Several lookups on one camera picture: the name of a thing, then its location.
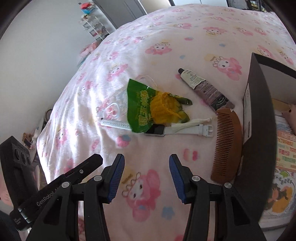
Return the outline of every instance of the pink bedsheet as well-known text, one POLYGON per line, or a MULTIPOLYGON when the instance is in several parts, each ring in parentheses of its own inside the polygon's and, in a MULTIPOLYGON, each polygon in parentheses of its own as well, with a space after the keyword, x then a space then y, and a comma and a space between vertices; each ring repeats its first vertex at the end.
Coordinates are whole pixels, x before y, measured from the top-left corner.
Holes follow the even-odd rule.
MULTIPOLYGON (((93 153, 101 154, 103 167, 122 153, 126 161, 122 182, 116 198, 104 206, 111 240, 182 240, 189 206, 177 197, 168 158, 176 153, 194 175, 211 182, 216 136, 151 137, 102 127, 99 119, 127 121, 126 86, 129 78, 142 75, 153 79, 152 87, 191 99, 193 105, 185 107, 191 119, 213 117, 215 113, 180 80, 178 69, 184 68, 230 99, 243 123, 242 98, 252 52, 295 67, 295 43, 273 13, 189 4, 159 10, 120 27, 70 80, 38 138, 47 181, 93 153)), ((103 167, 87 179, 100 174, 103 167)), ((84 240, 82 206, 79 213, 84 240)), ((213 232, 211 226, 209 240, 213 232)))

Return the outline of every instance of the black tube cap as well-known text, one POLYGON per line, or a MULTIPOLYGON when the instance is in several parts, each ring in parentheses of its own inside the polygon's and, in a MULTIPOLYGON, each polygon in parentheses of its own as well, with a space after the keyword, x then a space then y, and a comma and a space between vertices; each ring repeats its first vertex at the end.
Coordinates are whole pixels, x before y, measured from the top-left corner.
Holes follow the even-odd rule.
POLYGON ((179 69, 179 70, 178 70, 179 74, 182 74, 183 71, 184 71, 184 69, 179 69))

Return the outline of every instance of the white tassel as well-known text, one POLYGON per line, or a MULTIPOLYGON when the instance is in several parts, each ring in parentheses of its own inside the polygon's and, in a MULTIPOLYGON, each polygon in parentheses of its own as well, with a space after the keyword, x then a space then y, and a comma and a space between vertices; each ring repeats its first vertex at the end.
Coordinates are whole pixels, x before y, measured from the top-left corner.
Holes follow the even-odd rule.
POLYGON ((192 127, 192 126, 197 126, 199 124, 203 124, 205 122, 210 122, 212 119, 216 118, 215 117, 212 117, 212 118, 208 118, 208 119, 193 119, 193 120, 190 120, 186 123, 177 123, 177 124, 172 124, 171 126, 171 129, 173 132, 178 132, 184 128, 188 128, 188 127, 192 127))

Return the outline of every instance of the hand cream tube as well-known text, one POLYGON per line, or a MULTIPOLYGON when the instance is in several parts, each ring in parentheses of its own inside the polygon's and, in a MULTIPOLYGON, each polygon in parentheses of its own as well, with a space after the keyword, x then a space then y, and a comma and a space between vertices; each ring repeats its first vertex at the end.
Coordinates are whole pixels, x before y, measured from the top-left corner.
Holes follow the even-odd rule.
POLYGON ((235 105, 214 86, 191 70, 179 69, 179 73, 181 74, 181 79, 187 83, 200 98, 211 106, 214 111, 220 108, 233 109, 235 107, 235 105))

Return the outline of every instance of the green snack bag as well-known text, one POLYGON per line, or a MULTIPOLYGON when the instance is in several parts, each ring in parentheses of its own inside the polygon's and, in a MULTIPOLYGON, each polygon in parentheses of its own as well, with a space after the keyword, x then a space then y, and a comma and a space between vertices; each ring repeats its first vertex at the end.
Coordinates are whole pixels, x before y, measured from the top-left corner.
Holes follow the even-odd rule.
MULTIPOLYGON (((133 132, 146 132, 153 124, 153 118, 150 110, 152 99, 159 93, 158 91, 144 85, 140 82, 130 79, 127 87, 128 93, 128 122, 133 132)), ((172 95, 181 104, 192 105, 191 100, 172 95)), ((179 116, 182 117, 182 122, 189 121, 187 114, 180 109, 179 116)))

